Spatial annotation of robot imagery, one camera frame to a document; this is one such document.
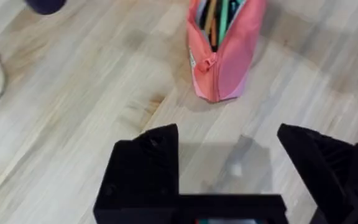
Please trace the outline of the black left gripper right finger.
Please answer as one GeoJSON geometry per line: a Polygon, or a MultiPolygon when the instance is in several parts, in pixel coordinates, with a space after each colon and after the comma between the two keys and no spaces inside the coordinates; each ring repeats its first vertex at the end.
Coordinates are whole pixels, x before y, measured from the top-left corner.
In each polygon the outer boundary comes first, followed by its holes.
{"type": "Polygon", "coordinates": [[[358,143],[289,124],[277,136],[316,203],[311,222],[358,224],[358,143]]]}

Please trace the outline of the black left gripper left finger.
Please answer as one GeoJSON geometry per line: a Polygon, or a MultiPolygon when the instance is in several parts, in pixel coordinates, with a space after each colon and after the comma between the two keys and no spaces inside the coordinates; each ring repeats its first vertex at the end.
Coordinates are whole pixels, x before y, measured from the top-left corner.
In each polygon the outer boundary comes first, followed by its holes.
{"type": "Polygon", "coordinates": [[[179,195],[178,127],[115,143],[93,207],[97,223],[171,223],[179,195]]]}

